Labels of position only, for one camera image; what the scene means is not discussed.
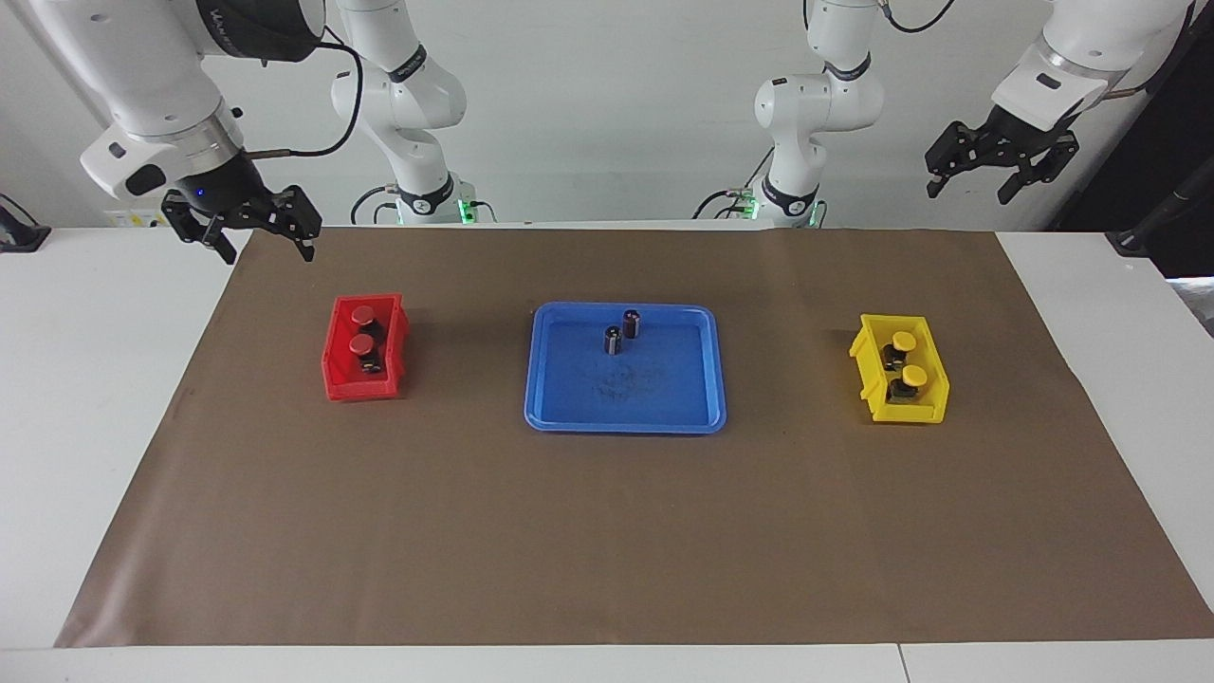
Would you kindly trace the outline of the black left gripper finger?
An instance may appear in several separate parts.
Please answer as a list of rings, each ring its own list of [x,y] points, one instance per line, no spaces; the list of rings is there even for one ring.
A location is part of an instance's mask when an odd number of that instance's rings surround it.
[[[1072,158],[1079,150],[1079,142],[1076,136],[1061,136],[1040,152],[1040,159],[1033,160],[1027,150],[1002,152],[1002,160],[1010,161],[1014,173],[1005,180],[1002,188],[997,190],[998,203],[1002,206],[1011,203],[1019,190],[1026,189],[1036,183],[1050,183],[1057,180],[1057,175],[1067,167]]]
[[[947,182],[958,173],[971,172],[985,164],[985,140],[987,126],[970,129],[961,121],[953,121],[925,152],[925,167],[931,178],[925,186],[927,198],[935,199],[944,190]]]

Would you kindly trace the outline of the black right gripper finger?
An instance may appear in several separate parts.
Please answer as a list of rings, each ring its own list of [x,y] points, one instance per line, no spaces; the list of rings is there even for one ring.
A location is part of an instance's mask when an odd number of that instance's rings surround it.
[[[314,260],[314,241],[320,237],[322,217],[304,187],[287,186],[273,195],[273,229],[293,241],[305,263]]]
[[[168,190],[161,199],[160,211],[164,215],[171,230],[177,234],[178,241],[194,243],[215,251],[225,264],[233,267],[237,261],[237,249],[226,237],[227,221],[216,215],[203,222],[195,216],[191,203],[180,190]]]

